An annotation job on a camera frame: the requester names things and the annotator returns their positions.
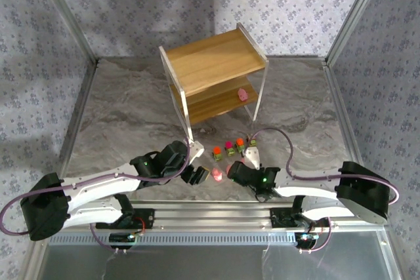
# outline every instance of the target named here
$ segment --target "orange block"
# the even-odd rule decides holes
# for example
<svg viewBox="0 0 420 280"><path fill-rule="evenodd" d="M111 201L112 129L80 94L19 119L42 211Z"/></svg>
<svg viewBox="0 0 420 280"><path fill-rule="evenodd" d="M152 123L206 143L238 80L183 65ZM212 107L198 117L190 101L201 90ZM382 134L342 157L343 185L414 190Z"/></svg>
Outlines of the orange block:
<svg viewBox="0 0 420 280"><path fill-rule="evenodd" d="M221 153L222 153L221 147L215 147L215 148L213 149L213 153L214 153L214 154L221 154Z"/></svg>

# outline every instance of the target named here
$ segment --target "cable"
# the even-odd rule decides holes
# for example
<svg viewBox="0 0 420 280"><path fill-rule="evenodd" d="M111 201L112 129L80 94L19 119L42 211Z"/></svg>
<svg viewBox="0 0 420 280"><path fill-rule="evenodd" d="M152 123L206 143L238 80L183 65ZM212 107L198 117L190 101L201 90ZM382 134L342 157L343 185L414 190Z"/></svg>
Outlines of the cable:
<svg viewBox="0 0 420 280"><path fill-rule="evenodd" d="M96 241L96 242L97 242L100 246L104 247L105 249L110 250L111 252L116 252L116 251L118 251L118 249L117 249L117 250L115 250L115 249L113 249L111 246L109 246L109 245L105 244L104 242L102 242L102 241L100 240L99 236L95 233L95 225L94 225L93 223L91 223L91 224L90 224L90 228L91 228L91 232L92 232L92 236L93 236L94 240L95 240L95 241Z"/></svg>
<svg viewBox="0 0 420 280"><path fill-rule="evenodd" d="M325 241L322 243L321 246L319 246L315 249L301 249L303 252L318 252L319 250L322 250L325 246L327 246L329 240L331 239L331 234L332 234L331 219L327 218L327 220L328 220L328 235L327 235L327 238L325 239Z"/></svg>
<svg viewBox="0 0 420 280"><path fill-rule="evenodd" d="M144 231L146 231L146 224L144 223L144 220L141 217L139 217L139 216L134 217L134 220L138 220L138 221L141 221L142 222L142 229L141 229L141 231L135 231L133 233L133 235L143 234Z"/></svg>
<svg viewBox="0 0 420 280"><path fill-rule="evenodd" d="M400 193L398 192L398 189L396 186L392 185L390 182L387 182L386 180L383 180L381 178L376 178L373 176L369 176L369 175L363 175L363 174L336 174L336 175L328 175L328 176L315 176L315 177L301 177L301 176L297 176L297 175L293 175L292 172L290 171L290 162L293 158L293 144L291 143L291 140L289 138L289 136L281 129L279 128L275 128L275 127L266 127L263 128L261 130L258 130L251 139L254 139L260 132L265 131L265 130L275 130L280 132L283 136L285 136L287 142L289 142L289 146L290 146L290 155L289 155L289 159L286 162L286 172L288 173L288 175L290 175L292 178L296 179L296 180L303 180L303 181L307 181L307 182L311 182L311 181L319 181L319 180L334 180L337 178L359 178L362 180L369 180L371 182L376 182L376 183L380 183L382 185L388 186L390 189L392 189L394 191L394 198L392 198L389 201L389 204L392 205L394 203L397 202L397 200L400 198Z"/></svg>
<svg viewBox="0 0 420 280"><path fill-rule="evenodd" d="M313 222L311 222L311 224L309 224L309 228L308 228L307 233L310 233L312 231L312 229L314 228L314 225L315 224Z"/></svg>
<svg viewBox="0 0 420 280"><path fill-rule="evenodd" d="M19 195L15 198L13 198L12 200L10 200L0 211L0 231L2 231L4 234L6 235L10 235L10 236L21 236L21 235L26 235L29 233L29 231L23 231L23 232L14 232L14 231L9 231L6 227L5 224L3 222L5 214L7 209L9 209L9 207L11 205L13 205L15 202L23 199L23 198L27 198L27 197L31 197L34 195L39 195L41 193L51 193L54 191L60 191L60 190L67 190L67 189L76 189L80 186L84 186L87 184L92 184L92 183L96 183L99 182L103 179L106 178L115 178L118 176L121 177L126 177L126 178L132 178L135 180L143 180L145 182L162 182L162 181L167 181L167 180L171 180L175 177L177 177L178 175L180 175L182 172L184 172L185 168L188 166L190 159L190 146L189 146L189 141L188 138L186 138L186 157L185 157L185 162L184 164L181 166L180 170L178 172L176 172L174 175L170 175L170 176L166 176L166 177L162 177L162 178L147 178L147 177L141 177L141 176L137 176L137 175L130 175L130 174L124 174L124 173L111 173L111 174L105 174L102 176L98 176L96 178L91 178L90 180L84 180L82 182L77 183L76 185L65 185L65 186L60 186L60 187L51 187L51 188L44 188L42 190L33 190L33 191L29 191L27 193L23 193L22 195Z"/></svg>

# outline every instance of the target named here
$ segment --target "pink block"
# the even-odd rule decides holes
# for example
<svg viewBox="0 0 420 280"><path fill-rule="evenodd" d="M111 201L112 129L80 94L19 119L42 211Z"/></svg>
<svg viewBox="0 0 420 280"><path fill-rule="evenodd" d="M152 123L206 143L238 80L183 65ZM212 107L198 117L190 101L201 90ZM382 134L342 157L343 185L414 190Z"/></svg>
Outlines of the pink block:
<svg viewBox="0 0 420 280"><path fill-rule="evenodd" d="M216 182L220 182L222 180L222 171L219 169L214 168L211 170L211 176L216 180Z"/></svg>
<svg viewBox="0 0 420 280"><path fill-rule="evenodd" d="M248 99L248 94L247 94L247 91L243 90L242 88L240 88L240 89L238 90L238 96L239 96L239 99L240 99L242 102L244 102L244 101L246 101L246 100Z"/></svg>

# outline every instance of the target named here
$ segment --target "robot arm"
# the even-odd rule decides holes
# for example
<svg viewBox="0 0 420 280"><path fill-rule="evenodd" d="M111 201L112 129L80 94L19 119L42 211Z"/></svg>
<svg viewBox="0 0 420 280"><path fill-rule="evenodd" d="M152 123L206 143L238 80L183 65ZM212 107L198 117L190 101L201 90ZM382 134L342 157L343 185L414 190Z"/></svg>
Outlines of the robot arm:
<svg viewBox="0 0 420 280"><path fill-rule="evenodd" d="M256 147L248 148L244 162L236 161L229 170L228 177L238 184L251 188L259 201L267 201L275 196L295 197L293 212L308 221L325 217L357 216L372 224L386 224L390 189L388 186L353 178L345 174L359 174L378 178L379 175L354 162L344 162L339 169L326 171L301 171L289 175L286 169L261 167ZM325 176L324 180L311 180Z"/></svg>
<svg viewBox="0 0 420 280"><path fill-rule="evenodd" d="M32 191L50 189L49 192L25 197L20 203L30 239L45 239L63 228L80 224L102 222L116 228L123 227L127 221L132 224L133 207L127 196L120 193L166 184L175 176L191 185L207 178L208 170L203 167L195 170L191 165L203 153L203 146L198 142L189 146L187 163L186 145L174 141L161 152L150 152L105 172L64 180L60 180L56 173L45 175ZM325 176L335 177L315 181L310 179L320 172L299 172L297 176L309 180L297 180L284 169L262 167L255 147L247 149L244 163L236 161L230 167L228 177L251 188L258 200L294 196L293 208L286 212L286 216L276 218L280 224L286 222L285 227L308 226L330 216L354 215L367 222L386 223L389 187L351 176L337 178L338 172L365 174L385 181L353 162L344 162L340 169L324 171Z"/></svg>
<svg viewBox="0 0 420 280"><path fill-rule="evenodd" d="M194 185L203 182L209 171L203 167L194 170L191 163L204 148L199 142L189 145L189 162L179 176L187 184ZM112 170L63 180L56 173L45 175L31 191L63 188L25 197L20 202L30 239L45 239L70 226L95 222L112 224L123 220L133 208L127 196L120 193L168 183L185 164L186 153L186 145L174 141L162 152L136 157Z"/></svg>

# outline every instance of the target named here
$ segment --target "aluminum frame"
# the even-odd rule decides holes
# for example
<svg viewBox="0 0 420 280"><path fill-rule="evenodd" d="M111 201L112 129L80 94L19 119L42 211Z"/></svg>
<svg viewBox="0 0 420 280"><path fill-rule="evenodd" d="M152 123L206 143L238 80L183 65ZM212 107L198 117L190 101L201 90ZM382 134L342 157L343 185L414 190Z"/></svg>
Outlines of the aluminum frame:
<svg viewBox="0 0 420 280"><path fill-rule="evenodd" d="M251 43L252 47L257 51L257 54L264 60L264 63L265 63L265 67L264 67L264 70L263 70L264 73L262 75L261 86L260 86L260 90L259 90L259 93L258 93L257 105L255 106L254 113L251 113L251 110L248 108L247 105L244 106L246 112L248 113L248 115L250 116L252 121L255 121L257 119L258 110L259 110L260 104L261 104L261 98L262 98L262 95L263 95L264 85L265 85L265 81L266 81L266 78L267 78L269 61L268 61L268 58L266 57L266 55L264 54L264 52L261 50L261 48L258 46L258 44L256 44L256 42L253 40L253 38L250 36L248 31L244 28L244 26L240 22L238 22L236 24L236 29L240 30L243 33L243 35ZM169 92L171 93L171 98L172 98L173 105L175 107L175 111L178 115L178 118L181 122L181 125L182 125L185 133L188 135L189 140L194 141L194 137L192 135L191 123L190 123L190 116L189 116L189 113L188 113L188 104L186 102L185 91L182 88L181 84L179 83L178 78L177 78L177 74L174 71L174 69L171 65L171 61L168 59L168 56L165 52L165 49L162 46L159 46L159 52L160 52L161 60L162 60L162 63L163 63L163 69L165 70L166 80L168 82ZM178 90L178 93L179 93L179 96L180 96L181 102L182 102L182 110L183 110L184 113L181 113L181 110L179 109L177 100L176 100L175 95L173 94L173 91L171 89L171 82L174 83L174 86Z"/></svg>
<svg viewBox="0 0 420 280"><path fill-rule="evenodd" d="M370 0L355 0L350 12L347 14L346 20L341 26L331 48L325 58L327 65L332 67L337 61L341 51L344 49L347 41L350 39L354 29L362 17Z"/></svg>
<svg viewBox="0 0 420 280"><path fill-rule="evenodd" d="M79 106L79 111L75 110L76 117L73 126L75 132L70 134L70 137L68 139L68 145L66 146L65 152L63 154L63 163L60 171L58 172L59 178L63 178L66 175L68 165L70 162L70 157L74 148L75 139L80 130L83 112L85 110L87 100L89 99L89 95L91 94L92 83L96 77L96 69L98 65L99 63L95 63L95 65L91 66L94 67L93 69L89 68L87 70L86 78L82 82L81 92L76 103L76 106ZM33 280L33 275L38 275L47 245L47 239L38 242L30 241L28 249L26 251L25 259L19 271L19 280Z"/></svg>
<svg viewBox="0 0 420 280"><path fill-rule="evenodd" d="M65 0L52 0L55 4L55 7L60 12L61 17L65 21L67 27L69 28L70 33L73 35L76 43L79 45L81 51L85 55L86 58L89 59L91 64L95 64L97 58L92 51L91 47L89 46L83 31L81 30L77 20L75 19L74 15L72 14L69 6L67 5Z"/></svg>
<svg viewBox="0 0 420 280"><path fill-rule="evenodd" d="M349 121L344 111L343 99L340 97L337 82L324 63L325 76L331 90L331 97L337 111L340 128L346 149L353 161L362 163L359 159L355 137L349 127ZM152 207L156 209L156 221L153 231L264 231L271 229L268 209L271 207L290 207L291 203L258 203L241 201L132 201L135 208ZM377 240L387 265L391 279L404 279L402 271L392 247L392 237L382 226L368 224L357 218L332 218L333 233L376 231ZM77 226L65 229L66 232L86 232L87 226ZM275 229L276 231L302 232L299 228ZM22 265L19 280L33 280L39 275L48 239L31 242L26 259Z"/></svg>
<svg viewBox="0 0 420 280"><path fill-rule="evenodd" d="M343 135L346 150L350 155L350 160L364 165L360 150L357 145L356 137L351 127L350 119L348 118L347 110L345 108L344 100L339 90L337 79L334 73L330 70L326 62L322 63L325 77L327 78L328 87L331 91L331 98L338 115L340 130ZM402 268L402 258L396 253L395 244L391 242L394 239L392 232L382 227L377 230L377 240L381 245L385 264L387 265L388 273L392 280L406 279L404 269Z"/></svg>

